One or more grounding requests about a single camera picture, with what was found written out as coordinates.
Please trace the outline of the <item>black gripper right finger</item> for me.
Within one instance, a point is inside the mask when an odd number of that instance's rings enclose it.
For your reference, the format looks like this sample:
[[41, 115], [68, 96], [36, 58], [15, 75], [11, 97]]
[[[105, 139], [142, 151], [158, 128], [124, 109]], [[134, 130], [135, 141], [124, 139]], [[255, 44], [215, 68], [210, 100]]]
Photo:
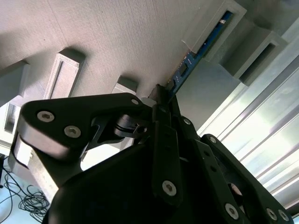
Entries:
[[219, 140], [199, 137], [192, 122], [181, 115], [178, 101], [169, 101], [183, 158], [188, 161], [191, 197], [205, 224], [292, 224], [287, 210]]

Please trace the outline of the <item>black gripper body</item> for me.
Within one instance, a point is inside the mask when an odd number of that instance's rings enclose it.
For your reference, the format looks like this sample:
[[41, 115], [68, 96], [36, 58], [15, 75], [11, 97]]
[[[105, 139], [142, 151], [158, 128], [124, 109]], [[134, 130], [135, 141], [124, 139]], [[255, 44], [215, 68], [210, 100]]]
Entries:
[[133, 147], [68, 180], [56, 193], [48, 224], [203, 224], [191, 197], [188, 161], [155, 168], [153, 151]]

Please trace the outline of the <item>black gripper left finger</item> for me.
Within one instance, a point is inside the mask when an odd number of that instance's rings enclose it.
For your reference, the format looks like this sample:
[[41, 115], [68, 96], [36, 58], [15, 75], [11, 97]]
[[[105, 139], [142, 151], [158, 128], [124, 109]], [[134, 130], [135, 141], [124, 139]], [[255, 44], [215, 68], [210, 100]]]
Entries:
[[156, 86], [148, 106], [130, 93], [59, 98], [26, 103], [18, 140], [32, 149], [27, 165], [52, 203], [71, 178], [133, 147], [153, 151], [155, 168], [178, 168], [177, 130], [166, 89]]

